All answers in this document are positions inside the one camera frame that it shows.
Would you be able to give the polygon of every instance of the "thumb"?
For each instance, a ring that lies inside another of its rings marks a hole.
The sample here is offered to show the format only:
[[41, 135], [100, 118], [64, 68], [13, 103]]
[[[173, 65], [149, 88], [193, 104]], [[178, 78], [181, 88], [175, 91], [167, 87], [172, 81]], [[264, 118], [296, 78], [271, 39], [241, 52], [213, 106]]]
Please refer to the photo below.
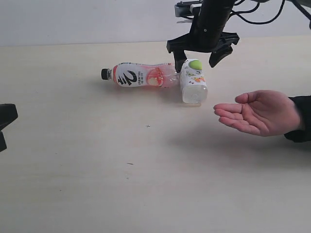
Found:
[[236, 103], [251, 103], [254, 102], [258, 97], [258, 91], [244, 93], [239, 96], [236, 96], [235, 102]]

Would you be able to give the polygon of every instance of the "black bottle cap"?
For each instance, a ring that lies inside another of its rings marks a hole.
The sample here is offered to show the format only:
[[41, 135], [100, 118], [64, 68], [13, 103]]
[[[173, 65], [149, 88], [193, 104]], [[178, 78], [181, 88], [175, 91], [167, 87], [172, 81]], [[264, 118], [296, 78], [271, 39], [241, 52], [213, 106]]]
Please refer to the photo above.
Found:
[[102, 79], [109, 80], [109, 69], [102, 69]]

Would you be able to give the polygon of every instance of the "clear plastic bottle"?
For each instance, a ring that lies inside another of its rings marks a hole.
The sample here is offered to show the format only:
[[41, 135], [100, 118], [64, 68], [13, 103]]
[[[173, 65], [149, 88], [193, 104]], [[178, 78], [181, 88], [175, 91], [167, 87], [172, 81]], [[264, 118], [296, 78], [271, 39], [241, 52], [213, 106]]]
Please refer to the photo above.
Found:
[[103, 80], [113, 80], [119, 86], [173, 87], [179, 84], [179, 74], [171, 63], [144, 65], [121, 63], [113, 69], [102, 69]]
[[180, 73], [182, 100], [187, 104], [200, 104], [207, 98], [207, 85], [198, 59], [184, 62]]

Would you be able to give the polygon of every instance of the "open palm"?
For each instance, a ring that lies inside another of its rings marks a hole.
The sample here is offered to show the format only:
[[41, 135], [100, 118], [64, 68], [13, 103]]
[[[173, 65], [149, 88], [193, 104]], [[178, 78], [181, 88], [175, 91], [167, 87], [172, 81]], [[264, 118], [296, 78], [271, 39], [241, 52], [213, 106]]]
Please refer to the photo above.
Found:
[[274, 136], [301, 129], [301, 117], [285, 94], [260, 90], [237, 96], [235, 104], [214, 106], [219, 121], [244, 133]]

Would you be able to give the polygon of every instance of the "bottle label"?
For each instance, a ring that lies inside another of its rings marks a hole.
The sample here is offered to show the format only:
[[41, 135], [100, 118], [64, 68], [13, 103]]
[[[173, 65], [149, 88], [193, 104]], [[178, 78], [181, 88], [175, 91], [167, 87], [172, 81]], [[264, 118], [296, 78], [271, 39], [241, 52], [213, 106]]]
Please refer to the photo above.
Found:
[[163, 66], [170, 63], [159, 65], [143, 65], [137, 63], [121, 63], [113, 69], [113, 80], [116, 84], [123, 87], [137, 86], [162, 86], [164, 75]]
[[206, 86], [202, 63], [198, 59], [188, 59], [184, 62], [181, 68], [180, 85], [181, 89], [189, 85]]

